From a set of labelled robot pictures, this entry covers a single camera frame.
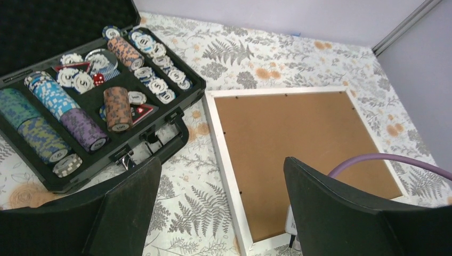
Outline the white picture frame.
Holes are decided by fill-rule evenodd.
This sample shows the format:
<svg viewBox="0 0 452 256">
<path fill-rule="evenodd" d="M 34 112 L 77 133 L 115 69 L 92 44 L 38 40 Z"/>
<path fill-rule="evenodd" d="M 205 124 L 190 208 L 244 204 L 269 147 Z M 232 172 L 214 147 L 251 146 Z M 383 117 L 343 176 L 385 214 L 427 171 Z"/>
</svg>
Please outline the white picture frame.
<svg viewBox="0 0 452 256">
<path fill-rule="evenodd" d="M 260 242 L 252 243 L 251 235 L 248 231 L 248 224 L 238 192 L 235 176 L 233 175 L 231 163 L 229 160 L 228 150 L 225 141 L 220 137 L 221 124 L 214 106 L 214 98 L 216 97 L 235 97 L 235 96 L 257 96 L 257 95 L 280 95 L 280 94 L 303 94 L 303 93 L 324 93 L 324 92 L 345 92 L 351 101 L 356 105 L 358 114 L 363 122 L 370 128 L 373 137 L 383 146 L 376 134 L 365 119 L 362 110 L 358 107 L 357 100 L 352 96 L 351 90 L 345 86 L 327 86 L 327 87 L 299 87 L 299 88 L 276 88 L 276 89 L 246 89 L 246 90 L 224 90 L 224 91 L 208 91 L 203 98 L 203 104 L 206 111 L 207 120 L 211 127 L 211 135 L 215 148 L 216 159 L 220 166 L 220 173 L 223 186 L 225 188 L 229 207 L 232 213 L 233 227 L 237 236 L 240 253 L 242 255 L 256 255 L 264 253 L 270 249 L 285 246 L 289 243 L 289 229 L 293 226 L 289 219 L 289 213 L 286 213 L 285 231 L 283 234 L 271 237 Z"/>
</svg>

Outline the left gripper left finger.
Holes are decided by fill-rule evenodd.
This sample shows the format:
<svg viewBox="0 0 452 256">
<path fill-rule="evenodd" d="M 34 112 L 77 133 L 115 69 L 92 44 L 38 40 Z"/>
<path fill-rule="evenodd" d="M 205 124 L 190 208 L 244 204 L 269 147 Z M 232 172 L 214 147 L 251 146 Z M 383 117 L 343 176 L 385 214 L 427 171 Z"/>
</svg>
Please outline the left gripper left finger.
<svg viewBox="0 0 452 256">
<path fill-rule="evenodd" d="M 1 212 L 1 255 L 142 255 L 158 158 L 42 206 Z"/>
</svg>

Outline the purple poker chip stack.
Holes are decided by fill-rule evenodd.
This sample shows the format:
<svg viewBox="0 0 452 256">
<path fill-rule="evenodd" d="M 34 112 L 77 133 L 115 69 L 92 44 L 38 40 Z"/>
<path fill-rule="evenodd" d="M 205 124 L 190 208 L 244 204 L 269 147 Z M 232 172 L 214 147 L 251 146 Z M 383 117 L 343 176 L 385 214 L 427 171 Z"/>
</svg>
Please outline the purple poker chip stack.
<svg viewBox="0 0 452 256">
<path fill-rule="evenodd" d="M 102 148 L 109 141 L 109 137 L 81 108 L 65 112 L 60 118 L 60 123 L 89 153 Z"/>
</svg>

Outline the brown cardboard backing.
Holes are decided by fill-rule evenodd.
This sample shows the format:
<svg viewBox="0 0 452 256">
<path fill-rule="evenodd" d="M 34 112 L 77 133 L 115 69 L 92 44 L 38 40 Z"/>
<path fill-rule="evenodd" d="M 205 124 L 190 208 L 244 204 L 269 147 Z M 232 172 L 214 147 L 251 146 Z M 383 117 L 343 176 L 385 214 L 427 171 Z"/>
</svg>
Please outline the brown cardboard backing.
<svg viewBox="0 0 452 256">
<path fill-rule="evenodd" d="M 285 231 L 287 157 L 327 174 L 348 158 L 383 150 L 345 92 L 216 97 L 213 102 L 252 243 Z"/>
</svg>

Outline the green blue chip stack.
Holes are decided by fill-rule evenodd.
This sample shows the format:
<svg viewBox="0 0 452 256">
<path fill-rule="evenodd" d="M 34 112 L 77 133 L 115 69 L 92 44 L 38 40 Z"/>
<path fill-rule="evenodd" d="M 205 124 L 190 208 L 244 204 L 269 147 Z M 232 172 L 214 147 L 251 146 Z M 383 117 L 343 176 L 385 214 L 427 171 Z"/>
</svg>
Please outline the green blue chip stack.
<svg viewBox="0 0 452 256">
<path fill-rule="evenodd" d="M 71 152 L 71 147 L 19 90 L 1 90 L 1 114 L 45 164 L 58 162 Z"/>
</svg>

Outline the orange poker chip stack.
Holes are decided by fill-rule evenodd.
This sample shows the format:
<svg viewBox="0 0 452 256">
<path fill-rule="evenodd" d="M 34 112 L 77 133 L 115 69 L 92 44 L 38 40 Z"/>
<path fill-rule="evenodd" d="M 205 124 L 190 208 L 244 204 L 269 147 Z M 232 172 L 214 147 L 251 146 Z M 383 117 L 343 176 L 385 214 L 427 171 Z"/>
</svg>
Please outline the orange poker chip stack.
<svg viewBox="0 0 452 256">
<path fill-rule="evenodd" d="M 120 86 L 110 87 L 104 90 L 103 98 L 107 129 L 116 133 L 130 130 L 133 127 L 133 120 L 128 90 Z"/>
</svg>

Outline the red die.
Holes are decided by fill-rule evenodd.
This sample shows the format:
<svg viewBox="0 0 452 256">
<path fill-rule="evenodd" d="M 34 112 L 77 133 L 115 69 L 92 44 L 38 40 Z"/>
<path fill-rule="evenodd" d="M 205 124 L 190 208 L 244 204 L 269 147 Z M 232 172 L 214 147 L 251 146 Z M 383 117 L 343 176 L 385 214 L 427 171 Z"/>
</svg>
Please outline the red die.
<svg viewBox="0 0 452 256">
<path fill-rule="evenodd" d="M 97 73 L 92 76 L 95 86 L 100 86 L 105 82 L 104 75 L 102 73 Z"/>
</svg>

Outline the red all-in chip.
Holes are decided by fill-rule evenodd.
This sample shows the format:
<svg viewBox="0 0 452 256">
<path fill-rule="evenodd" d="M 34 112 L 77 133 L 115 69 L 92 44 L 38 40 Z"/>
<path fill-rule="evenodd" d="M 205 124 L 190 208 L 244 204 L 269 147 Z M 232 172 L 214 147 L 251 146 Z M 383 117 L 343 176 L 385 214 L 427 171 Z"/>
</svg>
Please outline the red all-in chip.
<svg viewBox="0 0 452 256">
<path fill-rule="evenodd" d="M 144 103 L 142 105 L 131 105 L 131 114 L 133 125 L 137 125 L 144 120 L 145 117 L 154 114 L 159 110 L 158 106 Z"/>
</svg>

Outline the light blue chip stack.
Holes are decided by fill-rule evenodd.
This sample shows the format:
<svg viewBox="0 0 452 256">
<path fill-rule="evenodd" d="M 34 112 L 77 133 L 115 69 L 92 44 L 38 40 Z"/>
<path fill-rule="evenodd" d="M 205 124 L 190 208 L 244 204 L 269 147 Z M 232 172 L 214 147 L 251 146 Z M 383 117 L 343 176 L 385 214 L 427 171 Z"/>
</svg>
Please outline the light blue chip stack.
<svg viewBox="0 0 452 256">
<path fill-rule="evenodd" d="M 47 72 L 35 71 L 24 78 L 24 85 L 57 119 L 79 104 Z"/>
</svg>

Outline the black poker chip case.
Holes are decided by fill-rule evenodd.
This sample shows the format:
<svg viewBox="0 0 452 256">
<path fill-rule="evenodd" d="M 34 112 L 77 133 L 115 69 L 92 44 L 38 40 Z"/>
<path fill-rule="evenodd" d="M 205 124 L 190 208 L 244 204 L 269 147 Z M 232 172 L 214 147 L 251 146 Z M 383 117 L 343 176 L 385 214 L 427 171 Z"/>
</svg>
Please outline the black poker chip case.
<svg viewBox="0 0 452 256">
<path fill-rule="evenodd" d="M 54 75 L 53 66 L 65 53 L 85 54 L 105 47 L 107 42 L 102 38 L 105 26 L 117 26 L 126 35 L 140 20 L 133 1 L 1 1 L 1 88 L 20 90 L 83 161 L 74 173 L 64 178 L 57 177 L 52 166 L 44 164 L 32 147 L 2 118 L 1 135 L 48 191 L 58 194 L 77 191 L 105 166 L 119 160 L 167 123 L 175 124 L 179 133 L 160 148 L 156 156 L 164 162 L 186 145 L 189 133 L 182 120 L 183 112 L 202 98 L 206 83 L 172 50 L 167 50 L 167 54 L 192 82 L 189 89 L 180 88 L 150 58 L 145 61 L 174 91 L 175 99 L 167 104 L 161 102 L 123 64 L 119 65 L 119 75 L 103 85 L 83 94 L 69 91 L 69 95 L 102 130 L 107 126 L 99 110 L 103 105 L 103 92 L 109 87 L 142 91 L 147 100 L 158 107 L 155 113 L 145 116 L 130 131 L 109 132 L 108 143 L 94 153 L 84 150 L 23 83 L 25 77 L 34 71 L 47 71 Z"/>
</svg>

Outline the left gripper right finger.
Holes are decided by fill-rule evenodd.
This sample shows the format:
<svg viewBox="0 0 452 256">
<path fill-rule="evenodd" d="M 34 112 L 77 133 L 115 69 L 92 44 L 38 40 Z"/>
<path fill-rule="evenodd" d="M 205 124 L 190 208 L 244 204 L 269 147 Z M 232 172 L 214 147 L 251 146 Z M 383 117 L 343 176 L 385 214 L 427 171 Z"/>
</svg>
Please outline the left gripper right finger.
<svg viewBox="0 0 452 256">
<path fill-rule="evenodd" d="M 381 198 L 295 157 L 284 175 L 303 255 L 451 255 L 451 206 Z"/>
</svg>

